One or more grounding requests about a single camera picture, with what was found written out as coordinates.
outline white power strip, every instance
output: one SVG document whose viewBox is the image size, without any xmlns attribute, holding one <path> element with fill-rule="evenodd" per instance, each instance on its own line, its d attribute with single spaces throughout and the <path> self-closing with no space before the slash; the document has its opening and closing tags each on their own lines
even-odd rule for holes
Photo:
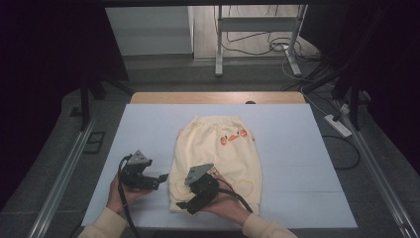
<svg viewBox="0 0 420 238">
<path fill-rule="evenodd" d="M 350 137 L 352 132 L 347 129 L 340 121 L 334 121 L 333 115 L 328 115 L 324 117 L 324 119 L 330 124 L 336 131 L 344 138 Z"/>
</svg>

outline sleeve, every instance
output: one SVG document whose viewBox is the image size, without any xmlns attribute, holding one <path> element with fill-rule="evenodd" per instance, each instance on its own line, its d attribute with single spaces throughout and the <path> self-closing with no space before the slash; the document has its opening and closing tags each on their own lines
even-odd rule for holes
<svg viewBox="0 0 420 238">
<path fill-rule="evenodd" d="M 104 207 L 92 225 L 84 227 L 78 236 L 79 238 L 118 238 L 127 226 L 127 221 L 112 211 Z"/>
<path fill-rule="evenodd" d="M 242 232 L 250 238 L 297 238 L 285 227 L 267 222 L 253 213 L 245 221 Z"/>
</svg>

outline cream cloth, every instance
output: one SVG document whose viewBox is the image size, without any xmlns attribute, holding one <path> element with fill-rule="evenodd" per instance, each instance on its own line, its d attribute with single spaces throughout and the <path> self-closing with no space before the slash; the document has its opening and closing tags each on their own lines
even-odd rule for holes
<svg viewBox="0 0 420 238">
<path fill-rule="evenodd" d="M 262 175 L 254 136 L 238 116 L 195 117 L 181 129 L 168 182 L 170 210 L 189 214 L 176 203 L 194 197 L 184 184 L 189 169 L 213 163 L 236 193 L 259 214 Z"/>
</svg>

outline white wall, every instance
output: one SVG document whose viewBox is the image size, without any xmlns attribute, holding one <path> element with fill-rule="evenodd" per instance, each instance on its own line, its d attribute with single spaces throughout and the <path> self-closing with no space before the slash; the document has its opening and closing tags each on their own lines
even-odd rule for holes
<svg viewBox="0 0 420 238">
<path fill-rule="evenodd" d="M 192 53 L 192 8 L 106 9 L 122 56 Z"/>
</svg>

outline orange printed logo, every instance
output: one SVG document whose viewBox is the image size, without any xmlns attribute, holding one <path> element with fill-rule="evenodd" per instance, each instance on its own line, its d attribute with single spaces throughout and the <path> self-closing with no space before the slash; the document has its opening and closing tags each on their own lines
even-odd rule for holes
<svg viewBox="0 0 420 238">
<path fill-rule="evenodd" d="M 227 136 L 224 136 L 224 137 L 220 138 L 220 143 L 222 144 L 222 146 L 226 146 L 228 144 L 228 142 L 235 141 L 240 136 L 243 137 L 243 138 L 246 138 L 248 136 L 247 130 L 242 129 L 241 131 L 237 132 L 237 135 L 230 136 L 229 139 L 228 139 Z"/>
</svg>

